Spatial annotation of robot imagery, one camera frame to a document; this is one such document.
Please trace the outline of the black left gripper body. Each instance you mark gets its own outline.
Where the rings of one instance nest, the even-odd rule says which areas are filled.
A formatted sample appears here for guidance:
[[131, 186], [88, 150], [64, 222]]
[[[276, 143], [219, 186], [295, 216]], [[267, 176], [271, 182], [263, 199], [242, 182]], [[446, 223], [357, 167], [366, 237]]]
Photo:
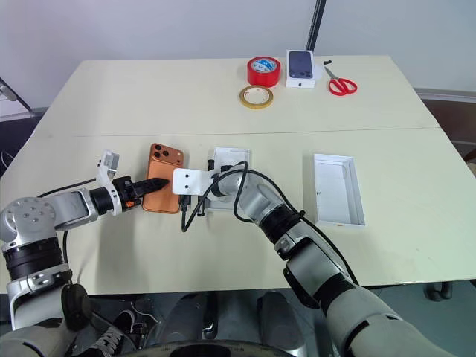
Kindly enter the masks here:
[[123, 212], [127, 212], [142, 204], [144, 190], [142, 182], [133, 182], [130, 176], [123, 176], [112, 180], [122, 207]]

